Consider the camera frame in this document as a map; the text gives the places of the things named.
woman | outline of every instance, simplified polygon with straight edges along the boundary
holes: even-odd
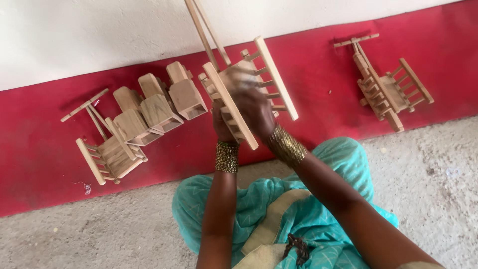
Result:
[[[295,173],[237,190],[238,146],[213,104],[218,135],[214,178],[184,180],[173,216],[197,268],[442,268],[397,230],[395,215],[372,203],[364,149],[350,138],[312,152],[276,124],[255,89],[235,96],[249,128]]]

gold bangle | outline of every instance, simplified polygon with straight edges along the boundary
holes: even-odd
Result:
[[[291,168],[297,167],[307,153],[304,145],[293,138],[280,125],[276,125],[264,144],[280,161]]]
[[[239,144],[228,144],[218,141],[216,144],[216,170],[227,173],[238,171]]]

wooden slat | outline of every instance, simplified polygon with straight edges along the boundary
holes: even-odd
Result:
[[[264,42],[264,38],[262,38],[262,36],[258,36],[254,39],[254,42],[256,43],[257,49],[259,49],[259,51],[261,52],[261,56],[264,61],[264,64],[269,70],[271,79],[274,81],[275,87],[277,88],[277,91],[281,95],[282,101],[285,107],[287,108],[287,111],[289,112],[290,117],[292,118],[293,121],[295,121],[299,117],[299,115],[297,114],[294,104],[292,103],[292,100],[289,97],[289,93],[287,92],[287,89],[285,88],[281,75],[279,75],[279,71],[277,70],[277,67],[274,64],[272,56],[266,46],[266,43]]]
[[[98,129],[99,133],[101,134],[101,137],[106,141],[108,140],[108,137],[106,136],[105,134],[105,131],[103,131],[103,129],[101,128],[101,125],[99,125],[99,122],[98,120],[95,118],[95,115],[93,114],[93,112],[91,111],[90,107],[87,106],[85,107],[86,110],[88,111],[88,114],[90,115],[91,117],[91,120],[93,121],[93,123],[95,124],[96,128]]]
[[[100,159],[93,159],[93,160],[95,161],[96,164],[103,165],[103,166],[106,165],[106,162],[104,160],[100,160]]]
[[[415,105],[417,105],[418,103],[420,103],[421,101],[424,101],[425,100],[425,97],[421,96],[420,98],[418,98],[417,100],[413,101],[410,103],[410,106],[413,107]]]
[[[269,80],[269,81],[266,81],[266,82],[264,82],[264,83],[260,83],[260,84],[259,84],[259,87],[262,88],[262,87],[268,87],[268,86],[273,86],[273,85],[274,85],[274,81]]]
[[[98,113],[98,111],[96,111],[96,108],[94,106],[92,106],[91,104],[88,105],[88,107],[91,109],[91,111],[98,117],[99,121],[101,121],[101,123],[106,127],[106,129],[108,130],[108,132],[110,134],[112,134],[108,124],[106,124],[106,121],[105,119],[103,119],[103,117],[101,117],[101,115]]]
[[[106,183],[106,181],[104,180],[103,175],[99,171],[98,166],[96,166],[96,162],[90,156],[90,153],[89,153],[87,147],[85,146],[85,143],[83,142],[83,140],[81,138],[77,139],[76,144],[80,148],[81,154],[83,154],[83,157],[85,158],[86,162],[88,163],[88,165],[89,165],[91,171],[93,172],[93,175],[95,176],[98,183],[100,185],[104,185]]]
[[[266,93],[267,99],[279,98],[281,95],[278,92]]]
[[[264,73],[266,73],[266,72],[268,72],[267,67],[264,67],[264,68],[261,68],[261,69],[255,71],[255,72],[254,72],[254,75],[255,75],[255,76],[258,76],[258,75],[262,75],[262,74],[264,74]]]
[[[127,144],[125,144],[124,138],[121,135],[118,128],[116,127],[116,124],[110,118],[106,118],[106,123],[109,125],[110,129],[113,131],[113,135],[116,137],[116,139],[118,139],[119,144],[124,149],[128,157],[130,157],[130,159],[133,161],[136,160],[137,157],[135,156],[133,151],[131,151],[130,147]]]
[[[199,34],[199,37],[201,38],[201,42],[203,43],[203,46],[206,49],[206,53],[207,53],[207,56],[209,57],[209,61],[211,61],[211,64],[213,65],[216,72],[219,73],[221,70],[219,69],[219,65],[217,65],[217,61],[216,61],[216,58],[214,58],[214,54],[212,52],[211,46],[209,45],[206,35],[204,34],[203,27],[201,26],[199,17],[196,14],[196,9],[194,8],[194,4],[192,0],[185,0],[185,2],[186,2],[187,9],[189,10],[189,14],[191,15],[191,18],[193,19],[194,26],[196,27],[197,33]]]
[[[411,85],[413,85],[413,81],[408,82],[405,86],[400,88],[400,92],[404,92],[406,89],[408,89]]]
[[[413,70],[410,68],[410,66],[405,61],[405,59],[400,58],[398,61],[400,62],[401,66],[403,66],[403,69],[405,69],[405,72],[408,74],[410,79],[413,81],[413,83],[415,84],[417,89],[422,93],[425,100],[427,100],[429,104],[433,103],[434,100],[433,100],[432,96],[428,93],[425,86],[423,86],[422,82],[418,79],[417,75],[413,72]]]
[[[231,66],[231,60],[229,59],[228,54],[226,53],[224,47],[222,46],[221,42],[217,38],[216,32],[211,26],[211,23],[209,22],[209,19],[206,16],[206,12],[203,9],[203,6],[201,4],[200,0],[193,0],[194,4],[196,5],[197,11],[199,12],[199,15],[203,19],[204,25],[206,26],[207,30],[209,31],[209,34],[212,37],[212,41],[214,44],[216,44],[217,50],[219,51],[219,54],[221,54],[222,59],[226,63],[226,65],[229,67]]]
[[[367,35],[367,36],[364,36],[364,37],[352,38],[351,40],[347,40],[347,41],[344,41],[344,42],[341,42],[341,43],[336,43],[336,44],[334,44],[334,47],[340,47],[340,46],[343,46],[343,45],[352,44],[352,43],[355,43],[355,42],[367,40],[367,39],[378,37],[378,36],[380,36],[380,34],[371,34],[371,35]]]
[[[395,85],[400,84],[400,83],[401,83],[403,80],[405,80],[407,77],[408,77],[408,74],[404,74],[403,76],[401,76],[401,77],[395,82]]]
[[[105,94],[108,92],[108,89],[104,89],[102,90],[99,94],[93,96],[93,98],[91,98],[90,100],[84,102],[82,105],[80,105],[79,107],[77,107],[75,110],[71,111],[68,115],[66,115],[65,117],[63,117],[61,119],[62,122],[66,121],[67,119],[69,119],[71,116],[75,115],[76,113],[78,113],[80,110],[82,110],[83,108],[87,107],[89,104],[93,103],[96,99],[100,98],[101,95]]]
[[[397,103],[393,100],[390,94],[386,91],[385,85],[383,85],[382,81],[380,80],[379,76],[375,72],[372,67],[369,67],[370,76],[376,82],[377,86],[379,87],[380,91],[383,93],[383,97],[387,100],[388,104],[392,107],[393,112],[398,113],[400,109],[397,106]]]
[[[419,91],[418,89],[416,89],[416,90],[412,91],[411,93],[405,95],[405,99],[408,99],[408,98],[412,97],[413,95],[415,95],[415,94],[417,94],[417,93],[419,93],[419,92],[420,92],[420,91]]]
[[[393,71],[392,73],[389,74],[389,77],[393,78],[396,74],[398,74],[398,72],[400,72],[401,69],[402,69],[402,66],[397,67],[397,69],[395,69],[395,71]]]
[[[287,111],[287,108],[283,105],[272,106],[272,111]]]
[[[246,61],[250,62],[250,61],[254,60],[255,58],[257,58],[257,57],[259,57],[259,56],[261,56],[261,52],[260,52],[260,51],[256,51],[256,52],[254,52],[252,55],[248,55],[248,56],[244,57],[244,59],[245,59]]]
[[[216,90],[221,95],[222,97],[221,99],[223,100],[224,104],[229,108],[229,113],[231,114],[232,118],[236,120],[238,128],[244,134],[244,139],[247,141],[251,149],[255,150],[257,147],[259,147],[259,144],[257,144],[257,141],[252,135],[252,132],[250,131],[246,122],[244,121],[244,118],[242,118],[242,115],[237,109],[236,104],[234,103],[231,96],[229,95],[228,90],[222,83],[221,78],[215,72],[214,66],[212,65],[212,63],[209,62],[203,65],[203,68],[206,71],[209,79],[213,82],[214,86],[216,87]]]
[[[97,148],[95,146],[90,146],[88,144],[85,144],[85,147],[87,147],[87,149],[91,150],[91,151],[96,151]]]

concrete floor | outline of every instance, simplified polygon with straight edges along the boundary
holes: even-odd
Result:
[[[478,116],[361,141],[375,203],[447,268],[478,268]],[[245,187],[282,177],[278,161],[239,169]],[[180,182],[0,219],[2,269],[193,268],[171,213]]]

red mat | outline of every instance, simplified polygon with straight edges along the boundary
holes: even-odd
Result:
[[[299,119],[282,112],[278,121],[309,148],[326,139],[349,136],[364,139],[392,133],[387,121],[378,121],[357,86],[360,73],[352,47],[333,43],[380,33],[362,42],[380,76],[393,71],[404,57],[435,99],[421,103],[413,113],[399,117],[406,130],[478,113],[478,0],[468,0],[380,20],[328,26],[266,39],[277,68],[295,104]],[[233,63],[240,51],[255,51],[253,42],[226,50]],[[121,86],[141,91],[138,78],[153,73],[169,81],[165,67],[180,61],[210,107],[197,80],[208,61],[205,52],[65,78],[0,92],[0,216],[54,206],[142,186],[183,179],[214,169],[216,135],[206,113],[173,129],[143,148],[147,163],[127,175],[121,184],[100,186],[75,140],[101,144],[102,139],[86,111],[62,123],[60,119],[104,88],[96,109],[114,118],[121,111],[112,91]],[[240,149],[242,165],[272,158],[260,146]],[[83,184],[91,183],[85,195]]]

